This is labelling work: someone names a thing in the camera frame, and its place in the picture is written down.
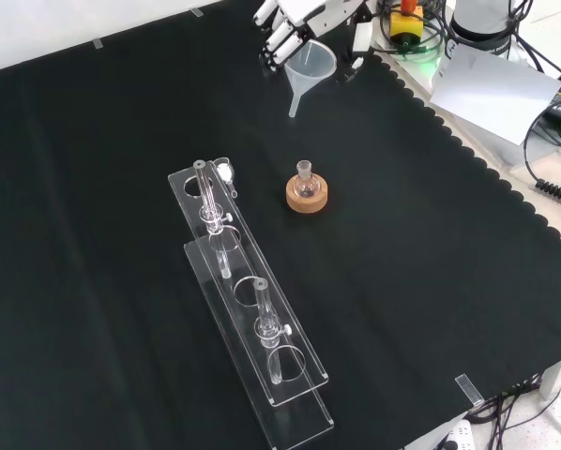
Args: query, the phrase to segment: clear acrylic rack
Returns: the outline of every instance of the clear acrylic rack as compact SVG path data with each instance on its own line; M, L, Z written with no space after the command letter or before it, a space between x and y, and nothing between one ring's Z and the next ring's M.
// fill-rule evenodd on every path
M333 428L317 392L328 375L239 213L229 168L199 160L168 178L195 238L185 251L268 444L288 450Z

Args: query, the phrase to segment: white robotic hand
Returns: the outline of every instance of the white robotic hand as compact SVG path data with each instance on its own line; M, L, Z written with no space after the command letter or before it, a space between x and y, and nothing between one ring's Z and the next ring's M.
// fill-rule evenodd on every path
M375 5L375 0L265 0L253 16L256 26L271 31L261 57L276 71L308 40L349 21L357 12L369 19L358 25L353 51L367 52L372 39L371 8Z

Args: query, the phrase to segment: table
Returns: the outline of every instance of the table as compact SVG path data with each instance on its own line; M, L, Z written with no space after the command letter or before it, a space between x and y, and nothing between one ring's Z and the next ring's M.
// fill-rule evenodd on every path
M469 408L462 373L488 398L561 360L557 234L380 61L290 121L252 3L0 72L0 449L263 447L183 255L197 158L231 158L329 373L311 448L395 450ZM323 215L282 200L302 158Z
M505 165L503 161L495 156L496 147L499 149L500 146L507 146L507 150L511 152L514 147L512 144L466 123L462 119L453 116L450 112L432 105L430 103L431 93L429 92L432 75L427 80L423 71L411 67L411 64L400 64L394 58L380 53L376 54L376 56L380 57L397 74L404 88L411 90L416 98L422 100L425 106L432 108L445 121L445 124L451 129L454 136L457 136L466 146L472 148L479 158L487 162L489 168L499 172L501 179L507 180L511 183L512 188L521 192L525 201L531 203L536 208L537 214L546 218L549 225L561 233L561 203L554 202L551 197L544 195L534 188L534 180L524 165L511 167ZM409 69L414 71L416 78L408 72ZM537 161L533 162L536 173L540 173L541 177L561 186L561 150L554 147L554 145L543 141L538 136L531 136L529 140L529 149L537 150L540 155L548 155L547 157L540 157ZM559 391L560 385L561 361L545 370L539 392L544 399L551 399ZM453 420L446 422L415 442L412 442L407 446L408 450L433 448L464 416L465 413L458 415Z

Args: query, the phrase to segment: robot finger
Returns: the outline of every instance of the robot finger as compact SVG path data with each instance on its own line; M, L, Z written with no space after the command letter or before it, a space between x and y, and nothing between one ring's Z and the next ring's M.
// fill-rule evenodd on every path
M270 67L276 70L284 66L287 60L305 45L306 41L298 32L293 33L272 53L269 60Z
M263 27L278 7L278 0L265 0L253 16L253 23L258 27Z
M295 28L289 21L283 21L265 42L265 50L273 53L294 32Z

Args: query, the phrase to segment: glass test tube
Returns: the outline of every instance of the glass test tube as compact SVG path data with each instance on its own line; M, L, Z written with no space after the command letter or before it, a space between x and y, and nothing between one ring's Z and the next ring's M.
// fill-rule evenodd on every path
M273 350L279 345L281 326L275 317L272 303L270 302L270 291L268 290L268 281L265 278L256 278L253 281L255 289L255 299L258 305L260 315L260 323L258 332L262 345L267 349ZM279 352L266 352L268 354L268 370L270 371L270 380L274 384L282 382L281 360Z
M193 163L193 169L195 169L195 176L199 184L199 192L204 202L202 219L210 234L218 234L222 231L222 210L221 207L214 202L214 193L209 184L209 179L205 174L205 161L202 159L195 161Z
M218 260L218 266L222 273L224 279L231 277L231 266L228 263L228 255L226 254L227 247L225 246L224 233L213 234L210 239L214 242L214 250L216 251L216 259Z

